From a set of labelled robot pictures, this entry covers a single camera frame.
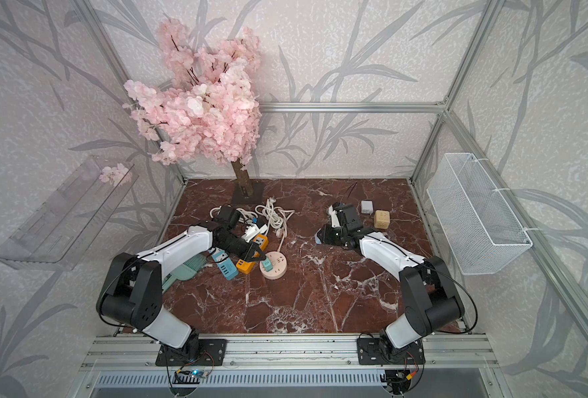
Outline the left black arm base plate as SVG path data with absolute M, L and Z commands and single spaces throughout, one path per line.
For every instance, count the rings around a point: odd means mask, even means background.
M 227 348 L 226 339 L 206 338 L 186 343 L 183 348 L 161 345 L 156 366 L 222 366 Z

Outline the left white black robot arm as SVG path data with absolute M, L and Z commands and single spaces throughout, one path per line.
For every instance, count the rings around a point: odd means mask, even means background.
M 236 209 L 223 207 L 213 220 L 191 226 L 152 249 L 114 257 L 96 304 L 100 318 L 137 329 L 169 348 L 196 350 L 199 333 L 164 307 L 162 283 L 186 261 L 212 249 L 240 260 L 265 260 L 257 243 L 234 234 L 239 218 Z

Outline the white charger plug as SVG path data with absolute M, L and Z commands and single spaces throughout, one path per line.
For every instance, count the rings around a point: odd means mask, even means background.
M 363 200 L 360 202 L 360 213 L 364 215 L 371 215 L 375 211 L 372 201 Z

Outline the beige cube charger plug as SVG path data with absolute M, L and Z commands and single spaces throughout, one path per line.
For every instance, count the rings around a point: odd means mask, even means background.
M 390 227 L 391 217 L 388 211 L 377 210 L 374 215 L 374 227 L 387 230 Z

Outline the teal charger plug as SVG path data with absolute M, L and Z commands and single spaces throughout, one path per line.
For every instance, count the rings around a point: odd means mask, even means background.
M 269 259 L 260 262 L 262 272 L 270 272 L 273 269 L 272 262 Z

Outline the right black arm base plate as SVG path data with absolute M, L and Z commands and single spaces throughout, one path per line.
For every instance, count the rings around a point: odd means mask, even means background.
M 407 365 L 422 366 L 425 364 L 423 342 L 418 340 L 404 348 L 388 348 L 380 343 L 379 338 L 372 336 L 358 337 L 356 350 L 360 365 Z

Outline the aluminium front rail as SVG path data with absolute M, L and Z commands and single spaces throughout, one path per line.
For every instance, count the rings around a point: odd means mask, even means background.
M 224 339 L 220 371 L 285 369 L 356 369 L 368 358 L 358 348 L 357 333 L 317 334 L 205 334 Z M 81 371 L 156 370 L 161 345 L 135 334 L 96 338 L 80 366 Z M 499 363 L 488 337 L 482 334 L 435 334 L 422 339 L 409 359 L 423 360 L 426 368 L 496 368 Z

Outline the clear acrylic wall shelf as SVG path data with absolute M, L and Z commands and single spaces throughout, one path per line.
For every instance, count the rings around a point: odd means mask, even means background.
M 73 270 L 138 177 L 133 162 L 88 157 L 0 245 L 0 262 L 14 270 Z

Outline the round pink power socket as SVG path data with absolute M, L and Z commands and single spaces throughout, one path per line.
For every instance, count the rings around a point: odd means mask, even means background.
M 259 270 L 262 275 L 268 280 L 278 280 L 284 277 L 287 272 L 287 259 L 285 255 L 278 251 L 271 251 L 267 253 L 266 259 L 271 260 L 273 269 L 270 272 L 262 272 L 261 266 L 259 265 Z

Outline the pink cherry blossom tree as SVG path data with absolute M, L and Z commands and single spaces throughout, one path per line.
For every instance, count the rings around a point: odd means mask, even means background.
M 259 139 L 261 114 L 252 86 L 260 67 L 259 38 L 250 28 L 214 49 L 189 46 L 189 29 L 175 18 L 157 29 L 172 86 L 162 90 L 141 81 L 124 84 L 133 100 L 131 118 L 141 136 L 157 141 L 153 161 L 165 166 L 198 155 L 231 164 L 237 179 L 232 202 L 254 204 L 263 186 L 246 169 Z

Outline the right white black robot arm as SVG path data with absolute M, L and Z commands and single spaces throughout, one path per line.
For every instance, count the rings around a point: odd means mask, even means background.
M 463 287 L 439 257 L 426 258 L 392 242 L 383 232 L 366 227 L 355 207 L 336 202 L 327 209 L 330 219 L 317 232 L 317 241 L 353 250 L 371 260 L 401 284 L 403 314 L 380 332 L 380 349 L 386 355 L 408 347 L 466 313 Z

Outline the teal power strip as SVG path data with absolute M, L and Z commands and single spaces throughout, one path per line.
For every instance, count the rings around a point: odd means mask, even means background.
M 230 259 L 229 254 L 224 250 L 214 248 L 210 256 L 226 280 L 232 280 L 239 274 L 239 271 Z

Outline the orange power strip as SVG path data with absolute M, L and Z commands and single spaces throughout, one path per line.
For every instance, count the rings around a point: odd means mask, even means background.
M 256 235 L 251 240 L 251 242 L 254 243 L 255 245 L 257 245 L 262 253 L 265 252 L 265 249 L 266 249 L 267 245 L 269 244 L 268 238 L 263 234 Z M 257 265 L 257 261 L 249 262 L 249 261 L 240 259 L 237 261 L 235 266 L 239 272 L 247 275 L 255 268 L 256 265 Z

